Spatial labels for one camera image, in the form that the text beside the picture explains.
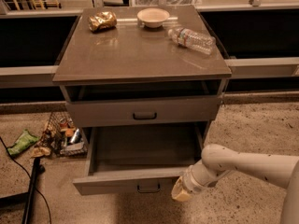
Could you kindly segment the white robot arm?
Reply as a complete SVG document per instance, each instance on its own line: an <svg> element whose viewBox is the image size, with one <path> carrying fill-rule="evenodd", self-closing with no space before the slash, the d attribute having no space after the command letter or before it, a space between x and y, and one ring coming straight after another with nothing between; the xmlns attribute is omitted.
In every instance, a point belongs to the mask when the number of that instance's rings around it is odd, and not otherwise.
<svg viewBox="0 0 299 224"><path fill-rule="evenodd" d="M246 153L217 144L202 149L201 160L178 178L171 195L179 202L212 187L232 171L250 175L287 190L280 224L299 224L299 157Z"/></svg>

